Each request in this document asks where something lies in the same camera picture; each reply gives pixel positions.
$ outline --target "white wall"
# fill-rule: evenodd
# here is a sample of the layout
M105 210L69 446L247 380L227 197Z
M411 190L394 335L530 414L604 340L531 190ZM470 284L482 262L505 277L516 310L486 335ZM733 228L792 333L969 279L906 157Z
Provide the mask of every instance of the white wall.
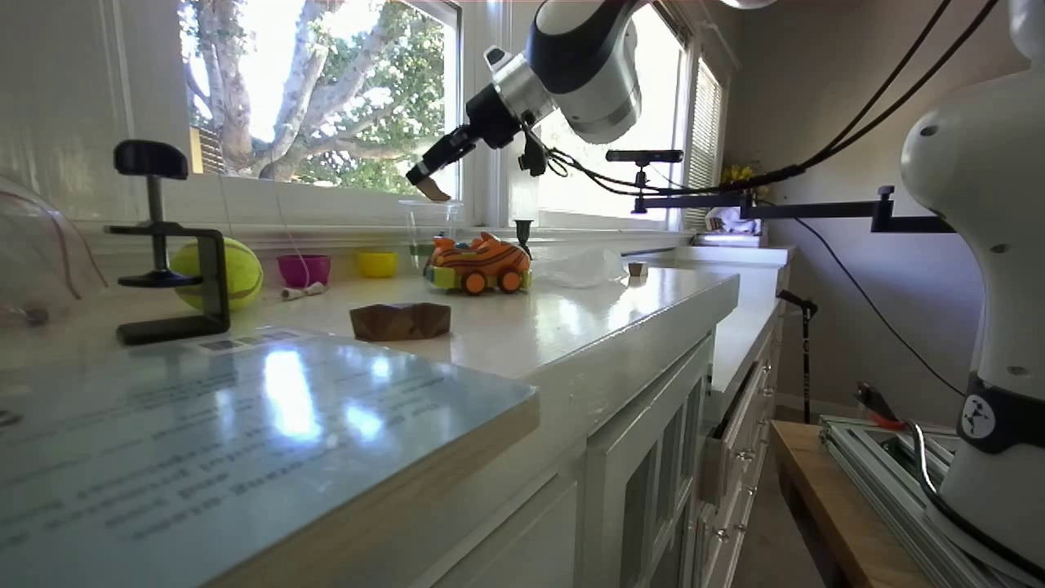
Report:
M96 216L114 193L111 148L123 137L96 2L2 2L0 176L69 216Z
M904 55L931 0L780 0L742 25L742 73L732 92L728 157L762 168L816 152L864 105ZM939 46L979 8L953 0L911 73L922 74ZM942 93L1022 69L1010 46L1007 2L956 51L942 73L895 118L836 160L774 190L777 202L875 199L899 186L899 213L922 213L900 186L900 144L906 127ZM864 217L812 217L848 271L879 299L886 318L922 355L963 386L969 372L979 274L956 234L872 234ZM899 410L950 420L950 395L911 352L889 335L825 248L798 222L770 222L770 238L798 248L792 291L812 297L812 407L855 406L855 383L875 383ZM786 319L784 395L799 395L799 318Z

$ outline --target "tree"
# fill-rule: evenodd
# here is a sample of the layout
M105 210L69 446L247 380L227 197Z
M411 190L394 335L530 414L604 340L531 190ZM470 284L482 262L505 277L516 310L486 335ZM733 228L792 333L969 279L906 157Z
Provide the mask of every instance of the tree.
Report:
M407 190L394 164L443 129L443 29L386 0L372 29L337 40L325 17L347 2L300 0L273 137L256 139L241 65L260 43L246 25L251 0L178 0L192 125L217 144L227 176Z

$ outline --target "purple cup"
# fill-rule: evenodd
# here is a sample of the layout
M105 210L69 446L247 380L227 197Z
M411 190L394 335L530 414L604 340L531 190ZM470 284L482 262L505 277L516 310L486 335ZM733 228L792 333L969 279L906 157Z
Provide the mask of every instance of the purple cup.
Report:
M329 255L282 255L278 258L288 286L311 286L329 279Z

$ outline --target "orange toy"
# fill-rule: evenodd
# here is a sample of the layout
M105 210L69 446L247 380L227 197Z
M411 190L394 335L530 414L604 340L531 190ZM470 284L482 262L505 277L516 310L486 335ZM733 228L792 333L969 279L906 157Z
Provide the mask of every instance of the orange toy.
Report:
M432 245L432 279L443 291L479 297L486 291L516 295L525 286L530 255L491 233L479 233L467 248L458 248L443 234Z

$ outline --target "white robotic arm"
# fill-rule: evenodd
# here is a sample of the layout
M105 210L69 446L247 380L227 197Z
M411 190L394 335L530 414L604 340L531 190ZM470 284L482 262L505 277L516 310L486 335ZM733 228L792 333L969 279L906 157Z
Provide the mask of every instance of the white robotic arm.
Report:
M1010 25L1033 65L938 105L906 132L900 168L963 234L983 277L963 446L935 521L1045 581L1045 2L1010 0Z
M546 0L531 17L525 51L486 51L494 82L467 100L467 125L443 132L407 168L407 179L428 199L443 202L432 174L470 152L476 139L505 148L516 129L538 125L556 106L586 144L618 139L641 115L629 17L642 2Z

